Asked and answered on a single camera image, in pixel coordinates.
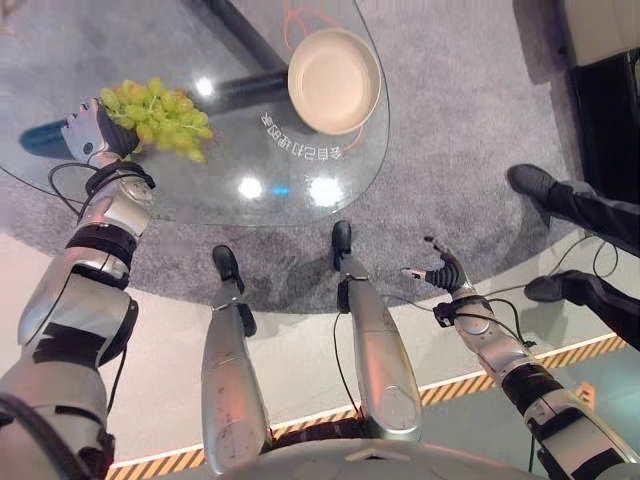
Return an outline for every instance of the robotic hand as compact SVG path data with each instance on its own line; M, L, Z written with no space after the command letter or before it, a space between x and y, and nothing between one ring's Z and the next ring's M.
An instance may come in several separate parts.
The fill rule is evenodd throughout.
M436 271L406 268L403 272L451 294L451 303L434 308L436 320L442 327L455 327L487 374L523 415L541 446L538 458L550 478L638 475L640 459L633 449L560 385L526 346L499 326L489 302L476 293L451 250L432 238L425 240L440 253L444 266Z
M86 184L88 208L22 314L22 353L0 379L0 394L44 418L82 470L104 478L114 438L106 432L106 390L97 368L123 352L136 322L138 305L123 290L155 185L139 165L121 161L138 139L112 123L98 100L69 116L62 134L76 160L97 171ZM2 478L57 478L20 422L0 417Z

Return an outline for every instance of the grape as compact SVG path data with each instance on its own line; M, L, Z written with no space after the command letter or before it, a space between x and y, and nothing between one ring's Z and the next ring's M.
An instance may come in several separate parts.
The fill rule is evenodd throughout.
M187 152L187 155L189 155L189 158L194 162L202 163L204 160L204 155L199 149L191 149Z
M212 138L213 132L207 127L198 127L196 128L196 133L200 135L202 138Z
M115 111L120 109L120 101L118 100L115 92L110 88L103 88L100 90L100 98L102 98L102 103L105 107Z
M153 118L147 118L147 123L151 127L151 130L154 134L160 131L160 122L158 122L157 120Z
M136 127L136 133L142 143L153 142L153 131L147 123L139 123Z
M118 125L120 125L121 127L127 128L127 129L129 129L129 130L131 130L131 129L132 129L133 127L135 127L135 125L136 125L136 122L134 122L132 119L130 119L130 118L125 118L125 117L118 118L118 119L116 120L116 123L117 123Z
M207 123L209 123L209 117L204 112L196 111L191 117L191 123L193 124L194 127L203 127Z
M140 105L127 105L125 112L127 117L138 122L146 120L147 118L147 111Z
M149 89L136 83L129 88L129 98L134 105L143 105L145 101L150 99Z
M158 77L153 77L149 80L149 92L153 96L159 96L164 90L164 85L162 84L162 80Z
M160 151L174 150L194 162L206 162L201 138L213 137L209 117L198 111L182 89L167 90L154 77L146 84L125 80L114 89L100 91L107 115L118 125L134 129L140 143L155 143Z
M192 108L193 108L193 102L189 98L184 97L178 100L176 112L184 113L184 112L188 112Z
M191 144L191 137L187 133L177 132L173 135L173 144L178 148L186 148Z
M162 100L162 106L167 112L173 112L175 110L178 103L175 95L169 92L163 92L160 99Z

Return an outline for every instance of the gray carpet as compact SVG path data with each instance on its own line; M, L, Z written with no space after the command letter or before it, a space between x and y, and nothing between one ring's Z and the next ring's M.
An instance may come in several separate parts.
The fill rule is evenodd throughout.
M211 248L236 252L255 309L335 310L329 239L341 218L379 289L415 298L402 266L435 265L437 235L482 280L570 230L543 218L504 178L536 163L579 175L578 133L551 1L360 1L385 69L391 108L386 160L371 187L338 213L300 227L246 228L155 221L136 252L133 287L207 303L218 285ZM2 225L47 253L73 218L55 198L0 175Z

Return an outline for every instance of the plate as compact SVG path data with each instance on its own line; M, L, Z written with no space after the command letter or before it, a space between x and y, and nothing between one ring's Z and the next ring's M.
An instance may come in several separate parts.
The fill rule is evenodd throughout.
M289 95L311 128L329 135L356 130L378 103L382 75L369 46L341 28L320 30L289 62Z

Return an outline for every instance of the glass tabletop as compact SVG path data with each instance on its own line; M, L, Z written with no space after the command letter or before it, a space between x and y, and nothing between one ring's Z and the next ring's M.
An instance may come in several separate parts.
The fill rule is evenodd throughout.
M183 88L215 132L206 164L153 148L137 157L156 181L154 214L163 220L306 223L357 199L384 160L384 75L374 112L345 135L307 127L286 92L291 54L314 31L345 28L375 52L355 2L30 0L8 21L13 33L0 39L0 164L33 187L51 192L49 170L68 159L55 158L53 148L49 158L27 152L21 135L125 78L157 76ZM84 199L87 172L56 175L65 196Z

